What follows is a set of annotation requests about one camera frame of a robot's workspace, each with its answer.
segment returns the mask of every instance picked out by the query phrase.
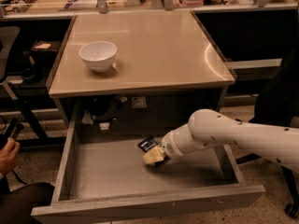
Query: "gray drawer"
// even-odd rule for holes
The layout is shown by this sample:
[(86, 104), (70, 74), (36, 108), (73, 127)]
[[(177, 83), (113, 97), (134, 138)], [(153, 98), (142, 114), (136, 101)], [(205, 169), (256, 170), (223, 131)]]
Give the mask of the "gray drawer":
[(51, 205), (33, 210), (42, 223), (100, 223), (240, 208), (264, 192), (263, 186), (246, 186), (229, 146), (148, 167), (136, 146), (143, 137), (100, 133), (83, 125), (80, 113), (77, 103)]

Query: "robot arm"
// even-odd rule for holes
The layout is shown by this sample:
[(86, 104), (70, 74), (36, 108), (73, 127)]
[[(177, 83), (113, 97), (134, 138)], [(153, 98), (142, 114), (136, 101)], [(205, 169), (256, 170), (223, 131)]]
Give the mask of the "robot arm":
[(225, 144), (299, 172), (299, 129), (241, 122), (209, 109), (194, 112), (187, 124), (166, 134), (153, 151), (161, 159), (176, 158)]

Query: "table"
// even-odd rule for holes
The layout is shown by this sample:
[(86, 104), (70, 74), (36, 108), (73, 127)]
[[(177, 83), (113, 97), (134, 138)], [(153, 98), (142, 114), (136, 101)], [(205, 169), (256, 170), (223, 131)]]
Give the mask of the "table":
[[(78, 56), (83, 45), (96, 40), (118, 47), (117, 60), (105, 73), (90, 70)], [(90, 14), (76, 17), (49, 95), (198, 89), (234, 82), (190, 11)]]

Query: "yellow sponge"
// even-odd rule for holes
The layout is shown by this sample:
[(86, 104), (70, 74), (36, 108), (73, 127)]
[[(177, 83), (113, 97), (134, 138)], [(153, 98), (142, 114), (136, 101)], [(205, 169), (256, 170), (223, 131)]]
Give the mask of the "yellow sponge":
[(143, 161), (147, 164), (154, 164), (155, 162), (164, 161), (166, 154), (161, 147), (155, 146), (142, 156)]

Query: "person's hand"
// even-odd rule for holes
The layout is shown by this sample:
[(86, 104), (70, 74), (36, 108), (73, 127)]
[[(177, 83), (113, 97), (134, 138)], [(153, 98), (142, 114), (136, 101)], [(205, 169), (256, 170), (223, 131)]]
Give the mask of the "person's hand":
[(0, 150), (0, 174), (7, 175), (18, 164), (20, 143), (8, 138), (6, 145)]

